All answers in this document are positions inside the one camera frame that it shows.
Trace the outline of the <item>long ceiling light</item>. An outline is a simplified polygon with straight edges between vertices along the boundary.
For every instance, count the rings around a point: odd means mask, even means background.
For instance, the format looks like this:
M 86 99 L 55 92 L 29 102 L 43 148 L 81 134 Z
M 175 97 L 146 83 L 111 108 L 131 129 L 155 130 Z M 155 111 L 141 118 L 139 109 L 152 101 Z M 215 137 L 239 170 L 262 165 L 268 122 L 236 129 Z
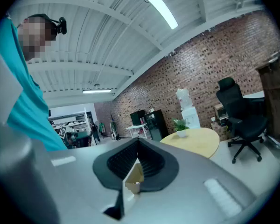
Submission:
M 83 90 L 83 94 L 99 94 L 99 93 L 110 93 L 110 89 L 99 89 L 99 90 Z
M 178 23 L 163 0 L 147 0 L 164 18 L 171 29 L 178 27 Z

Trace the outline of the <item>white side table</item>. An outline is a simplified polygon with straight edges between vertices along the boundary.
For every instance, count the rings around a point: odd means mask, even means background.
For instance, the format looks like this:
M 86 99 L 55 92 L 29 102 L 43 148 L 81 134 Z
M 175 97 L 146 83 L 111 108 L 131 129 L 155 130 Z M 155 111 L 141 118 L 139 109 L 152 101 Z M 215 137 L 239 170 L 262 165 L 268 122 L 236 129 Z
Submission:
M 138 126 L 130 126 L 126 128 L 129 131 L 132 138 L 146 138 L 147 139 L 147 123 L 138 125 Z

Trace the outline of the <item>black high-back office chair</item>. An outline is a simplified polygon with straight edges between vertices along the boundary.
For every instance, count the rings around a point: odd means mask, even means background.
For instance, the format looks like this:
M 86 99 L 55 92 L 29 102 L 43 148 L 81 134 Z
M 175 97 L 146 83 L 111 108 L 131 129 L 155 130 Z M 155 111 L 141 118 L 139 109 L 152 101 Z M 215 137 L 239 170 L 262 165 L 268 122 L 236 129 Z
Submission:
M 261 134 L 266 130 L 268 119 L 260 112 L 253 111 L 255 103 L 250 98 L 244 98 L 239 85 L 233 78 L 227 77 L 218 81 L 219 91 L 216 96 L 228 115 L 227 130 L 237 140 L 227 143 L 228 147 L 240 144 L 241 147 L 235 153 L 232 163 L 236 163 L 237 156 L 245 147 L 249 147 L 256 155 L 257 161 L 262 161 L 261 153 L 252 144 L 254 141 L 264 142 Z

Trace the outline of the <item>open carton with appliance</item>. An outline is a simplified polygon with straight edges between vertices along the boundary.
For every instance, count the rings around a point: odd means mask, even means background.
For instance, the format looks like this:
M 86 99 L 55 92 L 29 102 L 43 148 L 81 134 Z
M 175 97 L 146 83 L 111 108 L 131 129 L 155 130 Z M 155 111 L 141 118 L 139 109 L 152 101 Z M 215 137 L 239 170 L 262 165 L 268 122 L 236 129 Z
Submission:
M 215 112 L 215 119 L 217 123 L 221 126 L 227 125 L 228 122 L 228 114 L 226 109 L 222 104 L 217 104 L 213 106 Z

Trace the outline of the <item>brown cardboard box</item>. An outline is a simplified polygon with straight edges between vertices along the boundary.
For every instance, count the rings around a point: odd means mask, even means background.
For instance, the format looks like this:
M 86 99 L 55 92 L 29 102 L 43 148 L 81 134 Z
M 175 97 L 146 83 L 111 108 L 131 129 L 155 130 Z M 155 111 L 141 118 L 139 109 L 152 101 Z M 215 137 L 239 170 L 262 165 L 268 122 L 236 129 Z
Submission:
M 140 193 L 140 186 L 136 182 L 141 182 L 141 184 L 144 182 L 143 169 L 140 163 L 135 163 L 125 181 L 126 188 L 133 194 Z

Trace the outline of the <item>black scooter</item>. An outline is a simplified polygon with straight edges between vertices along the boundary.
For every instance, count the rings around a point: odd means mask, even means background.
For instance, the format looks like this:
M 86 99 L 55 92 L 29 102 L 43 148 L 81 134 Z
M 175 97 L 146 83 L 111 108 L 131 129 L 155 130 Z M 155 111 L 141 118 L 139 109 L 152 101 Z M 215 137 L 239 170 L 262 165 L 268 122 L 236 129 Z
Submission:
M 111 129 L 111 133 L 112 133 L 112 138 L 114 140 L 120 140 L 120 136 L 118 135 L 118 132 L 116 130 L 116 126 L 114 123 L 114 119 L 111 114 L 110 114 L 110 116 L 111 116 L 110 129 Z

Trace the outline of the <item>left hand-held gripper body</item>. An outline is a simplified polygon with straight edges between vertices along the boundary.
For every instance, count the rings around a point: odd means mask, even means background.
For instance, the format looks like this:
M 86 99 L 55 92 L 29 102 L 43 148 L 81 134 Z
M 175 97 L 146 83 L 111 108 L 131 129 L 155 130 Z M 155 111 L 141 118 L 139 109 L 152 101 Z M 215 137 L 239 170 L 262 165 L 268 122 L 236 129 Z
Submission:
M 68 149 L 88 147 L 91 145 L 91 131 L 79 131 L 68 126 L 61 126 L 59 137 Z

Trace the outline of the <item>printed cardboard carton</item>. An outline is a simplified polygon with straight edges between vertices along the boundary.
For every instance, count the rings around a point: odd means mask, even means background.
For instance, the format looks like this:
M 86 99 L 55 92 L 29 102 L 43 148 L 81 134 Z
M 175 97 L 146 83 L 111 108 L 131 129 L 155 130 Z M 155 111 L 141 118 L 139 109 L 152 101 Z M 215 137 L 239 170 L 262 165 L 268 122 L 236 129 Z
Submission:
M 219 135 L 220 141 L 225 141 L 232 138 L 232 134 L 227 130 L 228 126 L 221 126 L 217 122 L 212 122 L 210 125 L 211 129 Z

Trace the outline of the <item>white desk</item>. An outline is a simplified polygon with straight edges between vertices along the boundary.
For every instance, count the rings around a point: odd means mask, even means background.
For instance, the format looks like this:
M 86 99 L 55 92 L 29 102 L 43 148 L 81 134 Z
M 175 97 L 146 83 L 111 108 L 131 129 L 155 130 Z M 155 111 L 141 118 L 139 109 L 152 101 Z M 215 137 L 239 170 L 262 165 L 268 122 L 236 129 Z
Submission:
M 264 98 L 264 92 L 259 91 L 253 94 L 244 95 L 244 98 Z

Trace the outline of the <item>round wooden table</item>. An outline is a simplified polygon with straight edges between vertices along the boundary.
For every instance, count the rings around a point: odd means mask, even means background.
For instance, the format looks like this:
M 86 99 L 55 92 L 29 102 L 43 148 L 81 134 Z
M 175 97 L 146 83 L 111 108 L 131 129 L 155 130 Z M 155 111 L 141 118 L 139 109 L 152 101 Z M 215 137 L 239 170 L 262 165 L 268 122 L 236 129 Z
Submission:
M 176 131 L 161 140 L 161 143 L 210 158 L 217 151 L 219 135 L 209 128 L 192 128 Z

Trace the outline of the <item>white storage shelf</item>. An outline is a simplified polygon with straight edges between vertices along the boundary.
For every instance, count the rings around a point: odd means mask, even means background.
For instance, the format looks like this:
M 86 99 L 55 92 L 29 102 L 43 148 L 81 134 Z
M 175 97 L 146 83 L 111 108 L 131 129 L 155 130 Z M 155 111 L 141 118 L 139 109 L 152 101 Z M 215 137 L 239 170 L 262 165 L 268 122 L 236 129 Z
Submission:
M 91 131 L 92 138 L 92 130 L 90 128 L 90 123 L 87 118 L 86 112 L 77 112 L 74 114 L 49 117 L 49 122 L 53 126 L 56 133 L 59 135 L 61 126 L 68 126 L 74 130 L 79 131 Z

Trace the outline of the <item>person's teal shirt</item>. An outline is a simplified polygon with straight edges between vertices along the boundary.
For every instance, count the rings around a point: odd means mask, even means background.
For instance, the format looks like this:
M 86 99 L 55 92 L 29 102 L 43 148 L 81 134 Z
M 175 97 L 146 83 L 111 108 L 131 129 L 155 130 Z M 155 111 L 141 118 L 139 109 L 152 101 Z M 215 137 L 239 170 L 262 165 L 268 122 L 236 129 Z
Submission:
M 43 92 L 28 71 L 18 41 L 17 27 L 7 15 L 0 21 L 0 55 L 23 88 L 7 124 L 32 139 L 40 140 L 49 152 L 66 150 L 66 145 L 48 121 L 49 109 Z

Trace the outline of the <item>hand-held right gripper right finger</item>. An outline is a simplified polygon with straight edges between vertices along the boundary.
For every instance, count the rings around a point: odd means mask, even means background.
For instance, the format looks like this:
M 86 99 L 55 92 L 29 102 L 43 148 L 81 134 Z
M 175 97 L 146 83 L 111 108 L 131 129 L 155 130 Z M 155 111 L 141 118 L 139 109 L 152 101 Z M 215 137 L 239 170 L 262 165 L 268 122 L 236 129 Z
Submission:
M 239 179 L 212 160 L 157 141 L 150 144 L 171 153 L 178 161 L 176 178 L 163 190 L 143 192 L 124 215 L 125 224 L 227 224 L 240 223 L 256 196 Z M 229 218 L 231 196 L 242 208 Z

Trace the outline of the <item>white water dispenser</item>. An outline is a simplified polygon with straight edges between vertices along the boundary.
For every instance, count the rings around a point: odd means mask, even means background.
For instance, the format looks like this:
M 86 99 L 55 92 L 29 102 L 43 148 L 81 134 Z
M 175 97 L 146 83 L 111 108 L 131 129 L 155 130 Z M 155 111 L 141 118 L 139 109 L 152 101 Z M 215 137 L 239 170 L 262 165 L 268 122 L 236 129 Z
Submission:
M 182 117 L 185 120 L 185 124 L 188 128 L 200 128 L 200 121 L 194 106 L 187 107 L 182 111 Z

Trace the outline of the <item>black glass-door fridge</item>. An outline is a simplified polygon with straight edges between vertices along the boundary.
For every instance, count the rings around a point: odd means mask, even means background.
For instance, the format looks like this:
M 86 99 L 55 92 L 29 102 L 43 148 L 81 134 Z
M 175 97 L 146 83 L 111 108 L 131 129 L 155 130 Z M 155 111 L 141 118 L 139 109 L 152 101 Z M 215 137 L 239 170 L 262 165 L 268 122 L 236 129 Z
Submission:
M 152 140 L 161 141 L 163 138 L 169 135 L 161 110 L 156 110 L 145 114 L 145 120 L 147 122 Z

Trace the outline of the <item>large clear dispenser jug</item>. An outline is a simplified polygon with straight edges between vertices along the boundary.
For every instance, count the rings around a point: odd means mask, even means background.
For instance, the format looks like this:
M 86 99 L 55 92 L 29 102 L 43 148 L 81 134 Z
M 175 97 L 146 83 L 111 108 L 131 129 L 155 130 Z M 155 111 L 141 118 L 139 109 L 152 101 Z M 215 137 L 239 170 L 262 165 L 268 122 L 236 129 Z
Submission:
M 176 95 L 181 105 L 181 111 L 193 106 L 193 101 L 189 96 L 188 89 L 178 89 Z

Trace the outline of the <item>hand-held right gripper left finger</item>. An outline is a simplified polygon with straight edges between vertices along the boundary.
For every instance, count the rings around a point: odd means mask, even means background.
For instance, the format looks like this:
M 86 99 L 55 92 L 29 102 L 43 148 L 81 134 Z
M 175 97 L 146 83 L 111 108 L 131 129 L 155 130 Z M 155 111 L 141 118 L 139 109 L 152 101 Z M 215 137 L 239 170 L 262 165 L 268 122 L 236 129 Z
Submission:
M 69 224 L 138 224 L 133 214 L 137 201 L 127 200 L 128 190 L 123 180 L 100 156 L 115 154 L 137 141 L 122 139 L 117 142 L 50 152 L 56 171 L 56 191 L 66 211 L 61 214 L 63 223 Z

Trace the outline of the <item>brown curtained cart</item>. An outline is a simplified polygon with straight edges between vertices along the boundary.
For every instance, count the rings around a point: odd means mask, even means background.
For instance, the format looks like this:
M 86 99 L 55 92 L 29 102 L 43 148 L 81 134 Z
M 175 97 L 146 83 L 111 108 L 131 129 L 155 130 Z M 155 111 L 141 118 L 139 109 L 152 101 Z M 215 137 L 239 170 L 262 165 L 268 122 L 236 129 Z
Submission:
M 256 68 L 265 97 L 267 137 L 280 149 L 280 51 Z

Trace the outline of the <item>potted green plant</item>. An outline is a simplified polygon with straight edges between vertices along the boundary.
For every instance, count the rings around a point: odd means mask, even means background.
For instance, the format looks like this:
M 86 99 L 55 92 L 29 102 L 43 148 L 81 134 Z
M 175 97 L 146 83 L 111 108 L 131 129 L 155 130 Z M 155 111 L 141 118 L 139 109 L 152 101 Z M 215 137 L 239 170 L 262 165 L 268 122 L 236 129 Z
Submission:
M 188 127 L 186 126 L 186 121 L 184 119 L 174 119 L 173 120 L 175 130 L 177 132 L 177 135 L 180 138 L 186 137 L 186 130 Z

